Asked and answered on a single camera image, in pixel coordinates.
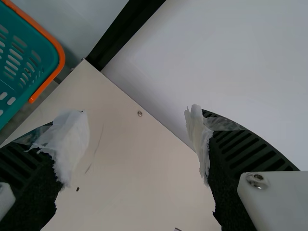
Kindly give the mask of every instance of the torn paper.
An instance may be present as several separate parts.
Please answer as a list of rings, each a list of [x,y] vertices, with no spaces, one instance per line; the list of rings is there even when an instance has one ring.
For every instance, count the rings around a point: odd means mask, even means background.
[[[90,140],[86,112],[65,110],[53,121],[52,126],[33,142],[30,150],[48,153],[55,161],[53,166],[58,180],[70,186],[72,173],[84,155]]]
[[[193,143],[193,148],[199,158],[199,171],[201,177],[204,179],[204,184],[208,185],[207,176],[210,168],[208,143],[210,138],[213,136],[213,131],[203,124],[204,120],[202,115],[202,109],[200,106],[196,104],[192,105],[191,111],[189,111],[187,107],[187,110],[185,110],[184,115],[189,139]]]

